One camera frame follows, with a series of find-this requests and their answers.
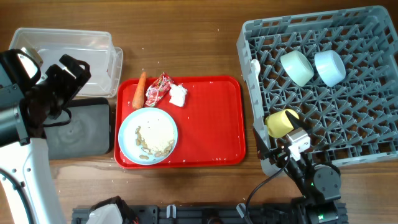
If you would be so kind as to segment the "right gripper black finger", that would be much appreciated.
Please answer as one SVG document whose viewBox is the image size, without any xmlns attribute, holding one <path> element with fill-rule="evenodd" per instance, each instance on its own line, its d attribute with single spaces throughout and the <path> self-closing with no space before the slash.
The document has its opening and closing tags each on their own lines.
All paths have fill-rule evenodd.
<svg viewBox="0 0 398 224">
<path fill-rule="evenodd" d="M 291 112 L 285 111 L 285 114 L 290 121 L 291 125 L 293 126 L 293 129 L 298 129 L 302 128 L 304 131 L 311 133 L 312 128 L 309 124 L 305 123 L 304 121 L 300 120 L 299 118 L 296 118 Z"/>
<path fill-rule="evenodd" d="M 258 159 L 268 159 L 271 151 L 267 147 L 266 143 L 262 140 L 260 134 L 253 128 L 254 137 L 256 140 L 256 147 L 257 147 L 257 158 Z"/>
</svg>

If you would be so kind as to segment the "yellow plastic cup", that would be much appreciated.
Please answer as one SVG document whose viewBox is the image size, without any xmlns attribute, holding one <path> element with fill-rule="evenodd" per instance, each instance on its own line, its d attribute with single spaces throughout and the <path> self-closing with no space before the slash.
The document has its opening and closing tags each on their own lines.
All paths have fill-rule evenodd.
<svg viewBox="0 0 398 224">
<path fill-rule="evenodd" d="M 267 126 L 268 134 L 271 137 L 282 138 L 294 129 L 286 115 L 286 111 L 296 118 L 299 118 L 299 115 L 296 113 L 296 111 L 292 109 L 285 109 L 269 115 L 265 119 L 264 124 Z"/>
</svg>

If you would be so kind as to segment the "mint green bowl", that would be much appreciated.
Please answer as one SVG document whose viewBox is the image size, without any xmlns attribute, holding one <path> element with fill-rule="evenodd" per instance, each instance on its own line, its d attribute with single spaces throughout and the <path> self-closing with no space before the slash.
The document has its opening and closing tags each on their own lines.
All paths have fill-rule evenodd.
<svg viewBox="0 0 398 224">
<path fill-rule="evenodd" d="M 314 76 L 313 67 L 303 53 L 294 50 L 280 57 L 280 62 L 292 81 L 305 86 Z"/>
</svg>

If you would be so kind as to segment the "light blue bowl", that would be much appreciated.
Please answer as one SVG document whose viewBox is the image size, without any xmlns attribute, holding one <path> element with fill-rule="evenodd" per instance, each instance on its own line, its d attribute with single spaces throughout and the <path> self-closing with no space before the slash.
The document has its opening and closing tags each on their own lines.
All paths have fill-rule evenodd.
<svg viewBox="0 0 398 224">
<path fill-rule="evenodd" d="M 314 60 L 320 78 L 328 87 L 333 87 L 345 79 L 345 65 L 334 50 L 316 53 Z"/>
</svg>

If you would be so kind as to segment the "white plastic spoon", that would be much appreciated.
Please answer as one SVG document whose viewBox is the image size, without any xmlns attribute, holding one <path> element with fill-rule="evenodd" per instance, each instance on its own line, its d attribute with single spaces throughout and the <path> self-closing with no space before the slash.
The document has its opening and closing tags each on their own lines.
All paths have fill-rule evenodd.
<svg viewBox="0 0 398 224">
<path fill-rule="evenodd" d="M 251 60 L 251 68 L 254 71 L 255 76 L 258 76 L 261 71 L 261 65 L 257 59 Z"/>
</svg>

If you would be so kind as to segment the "orange carrot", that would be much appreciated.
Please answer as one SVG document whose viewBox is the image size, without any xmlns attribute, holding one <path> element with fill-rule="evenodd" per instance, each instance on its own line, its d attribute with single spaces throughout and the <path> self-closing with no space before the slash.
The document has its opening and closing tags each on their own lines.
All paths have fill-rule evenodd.
<svg viewBox="0 0 398 224">
<path fill-rule="evenodd" d="M 142 72 L 132 100 L 132 108 L 135 110 L 142 108 L 144 105 L 146 77 L 146 72 Z"/>
</svg>

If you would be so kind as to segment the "white tissue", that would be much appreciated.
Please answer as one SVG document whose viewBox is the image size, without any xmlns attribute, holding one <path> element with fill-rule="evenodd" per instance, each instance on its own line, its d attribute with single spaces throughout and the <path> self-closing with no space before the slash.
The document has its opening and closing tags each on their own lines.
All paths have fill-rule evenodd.
<svg viewBox="0 0 398 224">
<path fill-rule="evenodd" d="M 183 107 L 185 105 L 185 98 L 187 95 L 187 89 L 182 85 L 171 84 L 169 91 L 170 100 L 169 102 L 175 106 Z"/>
</svg>

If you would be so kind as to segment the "light blue plate with rice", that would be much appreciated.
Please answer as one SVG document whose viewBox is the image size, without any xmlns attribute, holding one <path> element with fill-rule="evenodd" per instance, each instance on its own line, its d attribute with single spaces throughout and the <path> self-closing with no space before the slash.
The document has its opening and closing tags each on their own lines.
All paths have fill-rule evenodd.
<svg viewBox="0 0 398 224">
<path fill-rule="evenodd" d="M 121 123 L 118 144 L 131 162 L 141 166 L 158 164 L 173 153 L 178 141 L 174 119 L 158 108 L 141 108 Z"/>
</svg>

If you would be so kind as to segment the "red snack wrapper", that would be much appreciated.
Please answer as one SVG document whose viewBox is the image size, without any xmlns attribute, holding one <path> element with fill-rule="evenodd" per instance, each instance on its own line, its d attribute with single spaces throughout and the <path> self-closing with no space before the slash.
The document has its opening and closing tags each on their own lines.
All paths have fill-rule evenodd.
<svg viewBox="0 0 398 224">
<path fill-rule="evenodd" d="M 154 107 L 171 89 L 173 83 L 171 77 L 163 72 L 147 89 L 145 106 Z"/>
</svg>

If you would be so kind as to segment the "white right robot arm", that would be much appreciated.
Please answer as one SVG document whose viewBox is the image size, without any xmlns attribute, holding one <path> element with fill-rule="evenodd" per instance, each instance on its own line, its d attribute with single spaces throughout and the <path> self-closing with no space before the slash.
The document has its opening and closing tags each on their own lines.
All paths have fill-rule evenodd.
<svg viewBox="0 0 398 224">
<path fill-rule="evenodd" d="M 268 160 L 279 170 L 261 182 L 249 195 L 243 218 L 250 223 L 249 205 L 255 193 L 264 185 L 285 172 L 296 184 L 302 196 L 288 204 L 265 204 L 264 215 L 269 222 L 292 223 L 341 223 L 337 200 L 341 198 L 341 172 L 330 162 L 312 163 L 305 155 L 311 147 L 312 129 L 300 120 L 291 109 L 276 112 L 265 119 L 268 134 L 273 138 L 286 138 L 277 149 L 269 149 L 265 143 L 257 147 L 261 161 Z"/>
</svg>

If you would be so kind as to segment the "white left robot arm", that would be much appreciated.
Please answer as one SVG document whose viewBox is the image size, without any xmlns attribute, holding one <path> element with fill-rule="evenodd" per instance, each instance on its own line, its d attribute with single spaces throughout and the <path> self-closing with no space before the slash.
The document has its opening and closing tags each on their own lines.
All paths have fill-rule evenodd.
<svg viewBox="0 0 398 224">
<path fill-rule="evenodd" d="M 15 223 L 65 223 L 49 166 L 46 119 L 57 119 L 90 79 L 90 66 L 67 54 L 41 80 L 42 59 L 1 52 L 1 185 Z"/>
</svg>

